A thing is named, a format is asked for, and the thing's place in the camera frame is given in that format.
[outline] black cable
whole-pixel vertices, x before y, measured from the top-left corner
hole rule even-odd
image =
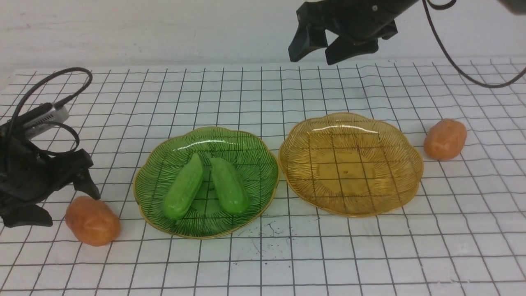
[[[78,133],[69,125],[66,125],[62,122],[57,122],[57,121],[48,121],[48,122],[40,122],[40,123],[37,123],[37,124],[32,124],[30,126],[28,126],[27,128],[25,128],[23,130],[23,132],[26,132],[36,126],[39,126],[39,125],[43,125],[43,124],[49,124],[49,125],[54,125],[54,126],[58,126],[58,127],[62,127],[63,129],[67,130],[72,136],[73,138],[75,139],[75,147],[69,151],[65,151],[65,152],[53,152],[53,151],[49,151],[49,150],[44,150],[44,149],[38,149],[37,151],[39,153],[43,153],[43,154],[47,154],[47,155],[50,155],[50,156],[62,156],[62,155],[66,155],[66,154],[71,154],[73,152],[75,152],[75,150],[77,150],[78,146],[80,145],[80,137],[78,136]]]
[[[60,100],[60,101],[58,101],[58,102],[56,102],[54,104],[56,109],[62,108],[65,104],[70,102],[72,99],[74,99],[76,96],[78,96],[81,92],[83,92],[86,88],[88,88],[88,86],[92,83],[92,81],[93,81],[93,74],[88,69],[81,68],[81,67],[73,67],[73,68],[67,68],[67,69],[64,69],[64,70],[61,70],[61,71],[53,73],[53,74],[45,77],[41,81],[37,82],[35,85],[33,85],[33,87],[31,87],[29,89],[29,91],[27,91],[27,93],[24,94],[24,96],[20,99],[20,102],[16,105],[15,112],[13,112],[13,116],[11,117],[11,121],[10,121],[9,126],[7,128],[7,132],[3,135],[3,144],[4,144],[4,148],[6,150],[6,155],[5,155],[5,170],[6,170],[6,174],[9,174],[9,151],[10,151],[9,144],[11,142],[11,137],[13,136],[13,128],[14,128],[14,126],[16,124],[16,121],[18,119],[18,115],[20,114],[20,111],[22,110],[22,107],[24,106],[25,102],[27,101],[27,99],[29,99],[29,97],[37,89],[39,89],[41,86],[43,86],[46,83],[48,83],[50,80],[52,80],[54,78],[57,78],[57,77],[59,77],[61,75],[64,75],[66,73],[70,73],[70,72],[84,72],[84,73],[86,73],[88,75],[88,80],[74,94],[69,95],[69,96],[65,97],[64,99],[62,99],[62,100]],[[52,124],[52,125],[57,125],[57,126],[63,127],[67,131],[69,131],[70,133],[72,133],[72,131],[73,131],[72,135],[75,138],[75,142],[77,142],[77,146],[75,147],[75,149],[78,147],[78,140],[77,140],[78,135],[76,135],[76,132],[71,127],[69,127],[69,126],[67,126],[65,124],[57,123],[57,122],[51,122],[51,123],[48,123],[48,124]],[[49,154],[49,155],[57,155],[56,152],[51,152],[51,151],[46,151],[46,150],[41,150],[40,152],[43,152],[43,153],[46,153],[46,154]]]
[[[431,3],[431,0],[422,0],[422,3],[424,5],[424,10],[426,11],[426,16],[427,16],[427,19],[428,19],[428,22],[429,22],[429,26],[431,26],[431,30],[433,31],[433,35],[434,35],[435,39],[438,42],[438,46],[440,46],[440,49],[442,50],[442,52],[444,53],[444,55],[448,59],[449,63],[453,66],[453,68],[455,68],[455,70],[457,70],[457,72],[459,72],[460,75],[464,76],[467,80],[471,81],[472,83],[474,83],[474,84],[476,84],[478,86],[482,86],[482,87],[486,87],[486,88],[502,88],[502,87],[510,86],[511,84],[513,84],[517,80],[519,80],[521,77],[523,77],[526,74],[526,67],[524,68],[524,70],[519,72],[517,74],[517,76],[515,76],[512,80],[509,80],[508,82],[504,82],[504,83],[501,83],[501,84],[487,84],[487,83],[482,83],[482,82],[479,82],[479,81],[471,78],[468,74],[466,74],[464,71],[462,71],[461,68],[459,68],[457,66],[457,64],[453,61],[453,59],[451,58],[449,53],[446,51],[446,48],[444,47],[444,45],[442,44],[442,41],[440,40],[440,37],[438,36],[437,30],[435,29],[434,24],[433,24],[433,20],[431,19],[431,15],[429,13],[429,7],[428,7],[428,4],[429,4],[429,6],[431,6],[434,9],[445,10],[445,9],[451,8],[456,2],[457,2],[457,0],[451,0],[447,4],[436,5],[436,4]]]

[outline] gold plate rim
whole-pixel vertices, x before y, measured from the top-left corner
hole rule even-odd
[[[304,125],[304,124],[307,124],[308,122],[310,121],[314,121],[314,120],[319,120],[319,119],[323,119],[323,118],[330,118],[331,116],[338,116],[338,115],[347,115],[347,116],[356,116],[360,119],[364,119],[365,121],[369,121],[369,122],[376,122],[376,123],[380,123],[380,124],[384,124],[384,125],[388,125],[388,126],[391,126],[394,128],[395,131],[398,132],[399,135],[402,135],[402,139],[405,143],[405,145],[407,147],[409,147],[410,149],[412,149],[414,152],[416,152],[417,155],[419,155],[420,157],[418,158],[419,159],[419,163],[420,165],[422,166],[422,168],[424,168],[424,160],[422,158],[422,155],[420,154],[420,152],[413,146],[411,145],[411,143],[409,143],[409,140],[407,139],[407,137],[402,133],[401,130],[399,130],[398,128],[396,128],[394,125],[388,123],[388,122],[385,122],[385,121],[382,121],[382,120],[376,120],[376,119],[370,119],[370,118],[367,118],[363,115],[360,115],[360,114],[356,114],[356,113],[352,113],[352,112],[336,112],[336,113],[331,113],[331,114],[327,114],[325,116],[321,116],[321,117],[313,117],[313,118],[309,118],[309,119],[305,119],[303,121],[301,121],[300,123],[296,124],[289,132],[288,136],[285,138],[285,140],[281,143],[280,147],[279,147],[279,151],[278,151],[278,166],[279,166],[279,169],[282,171],[283,173],[283,176],[285,177],[285,181],[287,182],[287,185],[292,189],[292,191],[294,191],[294,193],[296,193],[302,200],[306,201],[307,203],[319,208],[319,209],[322,209],[324,211],[327,211],[329,213],[332,213],[332,214],[336,214],[336,215],[340,215],[340,216],[345,216],[345,217],[349,217],[349,218],[366,218],[366,217],[371,217],[371,216],[377,216],[377,215],[381,215],[381,214],[385,214],[385,213],[388,213],[388,212],[391,212],[391,211],[394,211],[396,209],[399,209],[401,207],[403,207],[404,205],[406,205],[407,203],[409,203],[410,201],[412,201],[414,199],[414,197],[416,196],[416,193],[418,192],[418,184],[420,183],[420,181],[422,180],[422,177],[423,177],[423,169],[421,171],[421,173],[418,175],[416,181],[415,181],[415,186],[414,186],[414,189],[410,191],[412,197],[410,199],[407,199],[406,202],[404,203],[401,203],[400,206],[396,207],[396,208],[393,208],[393,209],[390,209],[390,210],[386,210],[386,211],[381,211],[381,212],[376,212],[376,213],[367,213],[367,214],[348,214],[348,213],[342,213],[342,212],[338,212],[338,211],[335,211],[333,209],[330,209],[330,208],[326,208],[326,207],[323,207],[323,206],[320,206],[320,205],[317,205],[311,201],[309,201],[307,198],[305,198],[305,196],[302,196],[297,190],[296,188],[294,188],[294,186],[291,184],[291,182],[289,181],[289,176],[287,175],[287,173],[285,172],[282,164],[281,164],[281,159],[282,159],[282,154],[284,153],[284,145],[287,141],[289,141],[289,138],[290,138],[290,135],[296,130],[298,129],[300,126]]]

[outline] plate rim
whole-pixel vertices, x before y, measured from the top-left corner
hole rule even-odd
[[[354,115],[354,116],[357,116],[357,117],[360,117],[360,118],[363,118],[365,119],[366,121],[370,121],[370,122],[378,122],[378,123],[381,123],[381,124],[385,124],[385,125],[388,125],[388,126],[392,126],[395,131],[398,131],[399,134],[401,134],[403,137],[403,140],[406,144],[406,146],[410,147],[414,152],[416,152],[417,155],[419,155],[420,157],[418,158],[419,159],[419,163],[422,165],[422,173],[418,176],[417,178],[417,181],[416,181],[416,186],[414,188],[414,194],[413,194],[413,197],[410,198],[407,202],[405,202],[404,204],[400,205],[399,207],[396,207],[394,209],[391,209],[389,211],[383,211],[383,212],[378,212],[378,213],[372,213],[372,214],[346,214],[346,213],[342,213],[342,212],[338,212],[338,211],[335,211],[335,210],[332,210],[332,209],[329,209],[329,208],[324,208],[322,206],[319,206],[319,205],[316,205],[314,203],[312,203],[311,201],[307,200],[304,196],[302,196],[301,194],[299,194],[296,189],[294,188],[294,186],[291,185],[291,183],[289,182],[289,178],[288,178],[288,175],[287,173],[285,172],[284,168],[282,167],[281,165],[281,159],[282,159],[282,153],[283,153],[283,145],[285,145],[285,143],[289,140],[290,138],[290,135],[291,133],[296,129],[298,128],[300,125],[302,124],[306,124],[307,122],[309,121],[312,121],[312,120],[316,120],[316,119],[322,119],[324,117],[329,117],[331,115]],[[411,145],[411,143],[409,143],[409,140],[407,139],[407,137],[403,134],[403,132],[401,130],[399,130],[398,128],[396,128],[396,126],[388,123],[388,122],[385,122],[383,120],[378,120],[378,119],[370,119],[368,117],[365,117],[363,115],[360,115],[360,114],[357,114],[357,113],[353,113],[353,112],[335,112],[335,113],[330,113],[330,114],[327,114],[327,115],[324,115],[324,116],[320,116],[320,117],[313,117],[313,118],[309,118],[309,119],[305,119],[305,120],[302,120],[301,122],[297,123],[289,132],[289,134],[287,135],[287,137],[285,138],[285,140],[283,140],[282,144],[280,145],[279,147],[279,150],[278,150],[278,166],[279,166],[279,169],[283,172],[283,176],[285,177],[285,181],[287,182],[287,185],[289,186],[289,188],[292,189],[292,191],[294,191],[294,193],[296,193],[302,200],[308,202],[309,204],[319,208],[319,209],[322,209],[324,211],[327,211],[327,212],[330,212],[330,213],[333,213],[333,214],[336,214],[336,215],[340,215],[340,216],[344,216],[344,217],[348,217],[348,218],[366,218],[366,217],[372,217],[372,216],[377,216],[377,215],[381,215],[381,214],[385,214],[385,213],[389,213],[391,211],[394,211],[396,209],[399,209],[401,207],[403,207],[404,205],[408,204],[410,201],[412,201],[414,199],[414,197],[416,196],[416,193],[418,192],[418,184],[420,183],[420,181],[422,180],[422,177],[423,177],[423,173],[424,173],[424,160],[422,158],[422,155],[420,154],[420,152],[413,146]]]
[[[139,176],[139,173],[141,172],[141,170],[145,167],[145,165],[148,163],[148,161],[150,160],[150,157],[151,155],[154,153],[155,150],[157,150],[161,145],[163,145],[164,143],[168,142],[168,141],[171,141],[171,140],[174,140],[174,139],[177,139],[177,138],[180,138],[180,137],[184,137],[186,135],[189,135],[195,131],[198,131],[198,130],[225,130],[225,131],[228,131],[228,132],[241,132],[241,133],[245,133],[245,134],[248,134],[249,136],[252,136],[256,139],[258,139],[262,144],[263,146],[265,147],[265,149],[267,150],[267,153],[269,153],[270,155],[272,155],[272,157],[274,158],[274,162],[276,163],[276,166],[277,166],[277,169],[278,169],[278,175],[276,176],[276,181],[275,181],[275,185],[274,185],[274,190],[272,191],[272,196],[270,197],[270,200],[268,201],[267,205],[265,207],[263,207],[261,209],[261,211],[256,214],[251,220],[249,220],[247,223],[243,224],[243,225],[240,225],[236,228],[233,228],[231,230],[228,230],[226,232],[222,232],[222,233],[219,233],[219,234],[216,234],[216,235],[210,235],[210,236],[191,236],[191,235],[183,235],[183,234],[180,234],[180,233],[175,233],[175,232],[170,232],[170,231],[167,231],[167,230],[164,230],[156,225],[154,225],[148,218],[145,217],[144,213],[143,213],[143,210],[140,206],[140,203],[139,201],[137,200],[137,194],[135,193],[135,186],[137,184],[137,176]],[[270,204],[272,204],[272,201],[274,200],[274,197],[276,196],[276,191],[278,189],[278,186],[279,186],[279,181],[281,179],[281,167],[279,166],[279,161],[278,161],[278,158],[272,153],[272,151],[269,149],[269,147],[267,146],[267,144],[258,136],[250,133],[250,132],[246,132],[246,131],[240,131],[240,130],[231,130],[231,129],[227,129],[226,127],[222,127],[222,126],[203,126],[203,127],[199,127],[197,129],[194,129],[194,130],[191,130],[183,135],[179,135],[179,136],[174,136],[174,137],[170,137],[164,141],[162,141],[161,143],[159,143],[157,146],[155,146],[154,149],[152,149],[152,151],[149,153],[148,157],[146,158],[146,161],[144,162],[144,164],[139,168],[139,170],[137,171],[137,173],[135,174],[134,178],[133,178],[133,182],[131,184],[131,187],[133,189],[133,195],[134,195],[134,200],[135,202],[137,203],[137,206],[139,207],[139,213],[141,215],[141,217],[146,221],[146,223],[150,224],[150,226],[152,226],[153,228],[159,230],[159,231],[162,231],[164,233],[168,233],[170,235],[176,235],[176,236],[179,236],[181,238],[185,238],[185,239],[197,239],[197,240],[206,240],[206,239],[214,239],[214,238],[218,238],[218,237],[221,237],[221,236],[225,236],[225,235],[228,235],[228,234],[231,234],[233,233],[234,231],[242,228],[242,227],[245,227],[249,224],[251,224],[252,222],[254,222],[254,220],[258,219],[266,210],[267,208],[270,206]]]

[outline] yellow plate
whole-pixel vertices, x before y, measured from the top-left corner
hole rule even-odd
[[[279,149],[278,163],[301,198],[354,217],[408,203],[424,167],[420,153],[396,127],[353,113],[297,124]]]

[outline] white wall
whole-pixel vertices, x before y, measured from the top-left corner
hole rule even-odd
[[[287,62],[303,1],[1,0],[0,70]],[[462,0],[433,16],[454,56],[525,54],[526,17],[497,0]],[[442,56],[421,3],[397,22],[399,34],[362,58]],[[306,60],[323,61],[323,51]]]

